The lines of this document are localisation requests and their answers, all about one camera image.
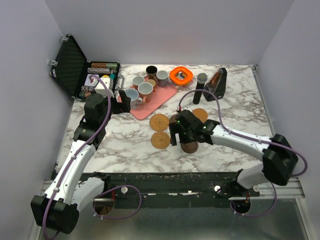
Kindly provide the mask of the dark wood coaster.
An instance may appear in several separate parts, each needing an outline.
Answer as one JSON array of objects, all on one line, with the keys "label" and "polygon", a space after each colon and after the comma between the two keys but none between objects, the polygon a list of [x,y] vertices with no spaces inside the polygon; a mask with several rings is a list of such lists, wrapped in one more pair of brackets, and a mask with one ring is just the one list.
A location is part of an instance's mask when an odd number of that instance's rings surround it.
[{"label": "dark wood coaster", "polygon": [[170,123],[170,124],[175,124],[175,123],[177,123],[176,117],[177,117],[176,114],[173,115],[173,116],[169,119],[169,123]]},{"label": "dark wood coaster", "polygon": [[180,146],[181,149],[188,154],[195,153],[199,148],[199,144],[196,141],[190,143],[182,143]]}]

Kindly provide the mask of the large woven rattan coaster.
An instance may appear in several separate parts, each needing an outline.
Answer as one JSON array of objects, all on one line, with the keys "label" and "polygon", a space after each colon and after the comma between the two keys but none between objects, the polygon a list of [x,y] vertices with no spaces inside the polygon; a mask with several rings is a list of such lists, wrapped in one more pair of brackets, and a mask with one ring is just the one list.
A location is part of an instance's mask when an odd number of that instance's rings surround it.
[{"label": "large woven rattan coaster", "polygon": [[164,114],[155,114],[150,118],[149,126],[156,132],[162,132],[169,127],[169,118]]}]

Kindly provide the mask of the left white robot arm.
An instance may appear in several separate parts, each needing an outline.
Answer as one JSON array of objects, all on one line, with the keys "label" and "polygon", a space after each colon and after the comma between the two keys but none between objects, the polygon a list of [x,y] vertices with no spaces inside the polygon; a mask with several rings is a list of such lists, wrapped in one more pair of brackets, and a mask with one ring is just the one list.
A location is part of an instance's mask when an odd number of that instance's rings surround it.
[{"label": "left white robot arm", "polygon": [[52,184],[41,196],[30,203],[38,226],[70,234],[79,219],[80,204],[75,203],[74,192],[85,166],[106,135],[105,127],[113,114],[128,113],[131,98],[119,91],[121,101],[114,96],[93,93],[85,99],[84,116],[73,136],[67,159]]}]

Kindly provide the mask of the light wood coaster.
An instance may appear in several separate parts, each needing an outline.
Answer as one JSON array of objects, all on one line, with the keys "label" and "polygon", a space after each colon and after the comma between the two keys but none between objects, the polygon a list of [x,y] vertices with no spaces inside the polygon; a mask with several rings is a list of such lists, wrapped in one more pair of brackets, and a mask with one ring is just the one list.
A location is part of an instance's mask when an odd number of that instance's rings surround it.
[{"label": "light wood coaster", "polygon": [[208,113],[203,108],[196,108],[192,110],[192,113],[204,123],[208,119]]}]

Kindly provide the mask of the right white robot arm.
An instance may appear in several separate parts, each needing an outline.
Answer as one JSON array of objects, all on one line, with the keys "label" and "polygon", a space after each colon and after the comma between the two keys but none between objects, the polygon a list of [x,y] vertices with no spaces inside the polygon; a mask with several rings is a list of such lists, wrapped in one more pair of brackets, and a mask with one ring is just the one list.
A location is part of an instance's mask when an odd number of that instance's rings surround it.
[{"label": "right white robot arm", "polygon": [[298,162],[287,139],[276,134],[273,137],[258,136],[225,127],[221,122],[208,119],[202,122],[190,110],[182,110],[169,123],[171,145],[206,143],[228,147],[248,154],[259,164],[237,171],[229,183],[230,191],[241,196],[255,185],[270,182],[286,186]]}]

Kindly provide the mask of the small woven rattan coaster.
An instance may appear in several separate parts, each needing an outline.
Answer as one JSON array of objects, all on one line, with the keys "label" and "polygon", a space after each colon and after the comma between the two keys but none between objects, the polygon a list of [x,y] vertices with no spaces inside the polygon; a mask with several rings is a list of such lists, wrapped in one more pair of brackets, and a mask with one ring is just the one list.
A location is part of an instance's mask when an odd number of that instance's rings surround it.
[{"label": "small woven rattan coaster", "polygon": [[159,131],[152,135],[150,141],[156,149],[165,149],[169,146],[171,138],[166,132]]}]

